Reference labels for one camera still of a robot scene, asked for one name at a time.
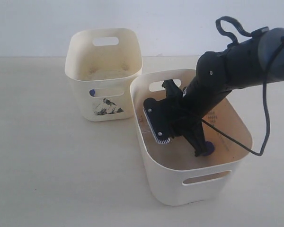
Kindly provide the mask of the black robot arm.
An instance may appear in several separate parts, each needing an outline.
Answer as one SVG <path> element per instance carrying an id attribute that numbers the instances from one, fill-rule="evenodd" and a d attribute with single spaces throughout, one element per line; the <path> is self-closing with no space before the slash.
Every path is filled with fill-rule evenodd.
<path id="1" fill-rule="evenodd" d="M 284 81 L 284 28 L 264 27 L 242 43 L 233 42 L 222 52 L 205 52 L 192 81 L 180 89 L 172 79 L 163 81 L 166 97 L 154 102 L 153 135 L 158 143 L 182 136 L 195 156 L 208 154 L 204 116 L 236 89 Z"/>

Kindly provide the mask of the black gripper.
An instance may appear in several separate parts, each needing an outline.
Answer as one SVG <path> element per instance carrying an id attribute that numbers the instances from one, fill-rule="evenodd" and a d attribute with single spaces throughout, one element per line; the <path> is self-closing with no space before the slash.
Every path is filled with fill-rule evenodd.
<path id="1" fill-rule="evenodd" d="M 207 146 L 204 137 L 202 117 L 182 103 L 182 93 L 173 79 L 163 81 L 166 92 L 164 114 L 171 138 L 184 137 L 195 149 L 195 157 L 205 156 Z"/>

